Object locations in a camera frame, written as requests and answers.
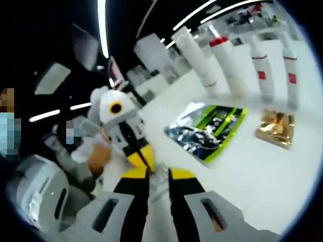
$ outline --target red cap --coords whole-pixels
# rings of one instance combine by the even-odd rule
[[[216,46],[218,44],[222,44],[226,41],[228,41],[229,38],[228,37],[223,37],[223,36],[220,36],[219,38],[216,38],[216,39],[213,39],[210,41],[210,46],[213,47],[213,46]]]

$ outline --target yellow accent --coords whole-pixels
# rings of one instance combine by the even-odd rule
[[[138,168],[132,169],[125,172],[122,175],[122,178],[145,178],[146,177],[146,169]]]
[[[173,179],[195,178],[195,175],[193,173],[185,169],[178,169],[175,167],[171,167],[171,173],[172,173]]]
[[[146,145],[145,147],[140,149],[141,154],[147,161],[147,164],[149,165],[149,168],[152,172],[155,172],[155,164],[153,161],[153,153],[152,153],[152,148],[150,145]],[[134,165],[135,167],[138,168],[146,168],[146,165],[144,161],[140,158],[139,154],[133,153],[129,155],[128,157],[129,162]]]
[[[112,109],[112,107],[114,106],[114,105],[116,105],[116,104],[119,104],[120,106],[121,106],[121,109],[120,109],[120,111],[119,112],[121,112],[122,111],[122,104],[121,104],[121,102],[112,102],[110,105],[109,105],[109,112],[110,113],[112,113],[112,114],[118,114],[119,112],[117,112],[117,113],[115,113],[115,112],[111,112],[111,109]]]
[[[128,158],[128,161],[135,167],[146,168],[145,163],[143,163],[142,159],[140,158],[137,152],[129,155],[127,158]]]
[[[146,145],[145,147],[140,149],[141,154],[147,161],[149,168],[152,172],[155,172],[155,163],[153,161],[153,152],[151,145]]]

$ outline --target red label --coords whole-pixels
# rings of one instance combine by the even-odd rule
[[[266,80],[266,74],[265,72],[258,72],[259,79]]]
[[[289,78],[290,83],[296,84],[296,75],[295,74],[288,73],[288,78]]]

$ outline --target white cosmetic bottle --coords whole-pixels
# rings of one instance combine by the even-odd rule
[[[292,39],[286,31],[279,31],[278,38],[283,44],[283,58],[287,74],[288,105],[296,109],[299,105],[297,54],[292,49]]]
[[[251,47],[251,58],[258,75],[258,84],[261,98],[265,103],[271,103],[275,95],[272,69],[267,54],[261,49],[260,41],[256,36],[245,36]]]
[[[207,93],[213,97],[217,96],[217,74],[186,26],[178,30],[172,36],[172,40],[197,73]]]
[[[212,25],[209,28],[216,37],[209,43],[211,51],[222,68],[231,94],[235,97],[246,97],[246,75],[234,53],[232,42],[227,37],[220,36]]]

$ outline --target white table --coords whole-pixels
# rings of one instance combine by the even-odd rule
[[[281,44],[277,40],[262,44],[267,49],[275,80],[276,98],[269,107],[288,111]],[[282,234],[291,224],[310,195],[319,173],[323,151],[321,78],[309,48],[302,42],[294,44],[300,63],[301,100],[295,112],[295,133],[289,151],[253,135],[265,106],[260,102],[247,45],[235,47],[240,61],[245,63],[249,71],[247,85],[250,97],[247,100],[230,98],[221,71],[218,76],[221,97],[218,100],[207,98],[195,72],[190,71],[139,112],[146,123],[146,135],[154,148],[156,163],[164,162],[168,166],[192,171],[205,190],[216,191],[241,209],[247,223],[277,234]],[[220,69],[214,57],[209,61]],[[163,132],[192,101],[247,107],[249,110],[228,147],[208,165],[198,162]],[[169,206],[168,195],[149,206],[143,241],[177,241]]]

